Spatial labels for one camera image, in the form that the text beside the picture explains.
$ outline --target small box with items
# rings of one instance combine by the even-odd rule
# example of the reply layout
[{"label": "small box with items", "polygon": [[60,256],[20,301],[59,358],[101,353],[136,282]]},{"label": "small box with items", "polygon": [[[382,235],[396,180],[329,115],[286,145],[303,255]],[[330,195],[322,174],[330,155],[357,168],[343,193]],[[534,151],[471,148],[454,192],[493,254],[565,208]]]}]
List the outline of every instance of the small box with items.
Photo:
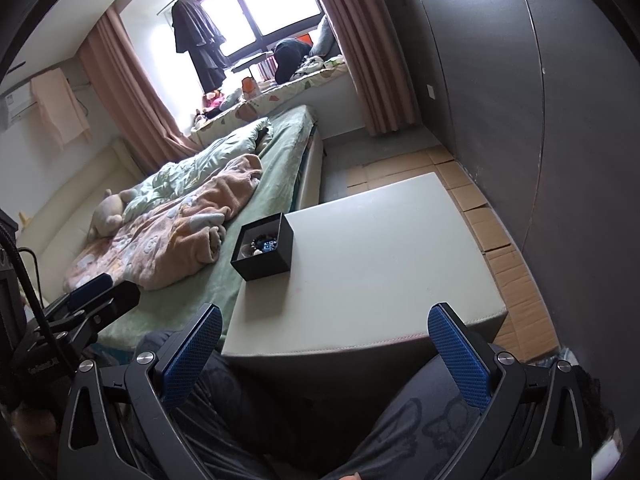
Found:
[{"label": "small box with items", "polygon": [[291,270],[293,230],[283,213],[242,226],[231,265],[246,282]]}]

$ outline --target screw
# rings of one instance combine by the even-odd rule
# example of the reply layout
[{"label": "screw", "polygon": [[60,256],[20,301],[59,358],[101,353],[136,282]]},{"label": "screw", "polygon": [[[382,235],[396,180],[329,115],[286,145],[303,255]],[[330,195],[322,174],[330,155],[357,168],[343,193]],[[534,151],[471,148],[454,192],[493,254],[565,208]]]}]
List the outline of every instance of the screw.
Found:
[{"label": "screw", "polygon": [[136,357],[136,361],[141,365],[147,365],[153,360],[154,355],[151,352],[142,352],[142,354]]},{"label": "screw", "polygon": [[571,363],[567,361],[558,361],[558,370],[565,374],[569,373],[571,371]]},{"label": "screw", "polygon": [[81,372],[88,372],[93,367],[94,367],[94,362],[91,361],[91,359],[87,359],[86,361],[82,361],[80,363],[78,370],[80,370]]},{"label": "screw", "polygon": [[500,352],[498,354],[498,361],[500,361],[503,365],[512,365],[516,362],[516,358],[512,356],[508,352]]}]

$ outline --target curtain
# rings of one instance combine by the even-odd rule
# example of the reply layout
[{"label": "curtain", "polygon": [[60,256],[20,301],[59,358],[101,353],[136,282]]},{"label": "curtain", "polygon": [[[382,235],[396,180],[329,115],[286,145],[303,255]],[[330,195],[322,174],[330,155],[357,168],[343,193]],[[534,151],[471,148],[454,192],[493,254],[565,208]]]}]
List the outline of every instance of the curtain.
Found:
[{"label": "curtain", "polygon": [[182,135],[151,85],[113,7],[89,32],[78,56],[102,104],[147,173],[199,151]]},{"label": "curtain", "polygon": [[321,1],[349,65],[369,133],[417,123],[414,88],[384,1]]}]

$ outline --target window frame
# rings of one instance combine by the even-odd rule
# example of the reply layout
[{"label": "window frame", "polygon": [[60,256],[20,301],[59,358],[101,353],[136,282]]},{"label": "window frame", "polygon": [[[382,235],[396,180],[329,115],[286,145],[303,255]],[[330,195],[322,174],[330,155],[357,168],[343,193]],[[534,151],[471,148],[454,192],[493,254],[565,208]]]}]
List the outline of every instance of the window frame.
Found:
[{"label": "window frame", "polygon": [[315,16],[310,16],[309,18],[305,18],[304,20],[300,20],[295,23],[291,23],[286,27],[280,28],[279,30],[276,30],[274,32],[270,32],[269,34],[264,36],[260,32],[260,28],[258,27],[256,21],[254,20],[254,17],[252,16],[251,11],[249,10],[249,7],[247,6],[245,0],[238,0],[238,3],[240,4],[242,13],[244,14],[247,22],[249,23],[249,26],[251,27],[251,30],[254,36],[256,37],[256,40],[253,43],[248,44],[247,46],[244,46],[241,49],[236,50],[233,54],[227,56],[227,59],[229,60],[229,63],[231,63],[231,65],[234,65],[241,59],[252,56],[257,52],[268,52],[270,50],[269,48],[270,45],[277,43],[280,40],[284,40],[285,38],[290,38],[291,36],[295,36],[297,34],[303,34],[305,31],[315,29],[319,25],[320,20],[322,20],[322,17],[324,16],[324,11],[322,10],[322,3],[320,2],[320,0],[316,0],[316,3],[318,4],[318,9],[320,9],[319,14],[316,14]]}]

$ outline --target air conditioner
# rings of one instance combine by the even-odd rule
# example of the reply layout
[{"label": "air conditioner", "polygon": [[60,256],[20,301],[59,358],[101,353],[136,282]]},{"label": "air conditioner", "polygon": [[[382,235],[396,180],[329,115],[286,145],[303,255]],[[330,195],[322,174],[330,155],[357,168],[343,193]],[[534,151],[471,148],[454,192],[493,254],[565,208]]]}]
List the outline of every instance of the air conditioner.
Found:
[{"label": "air conditioner", "polygon": [[35,104],[31,82],[5,95],[0,102],[0,130],[6,130],[20,118],[20,114]]}]

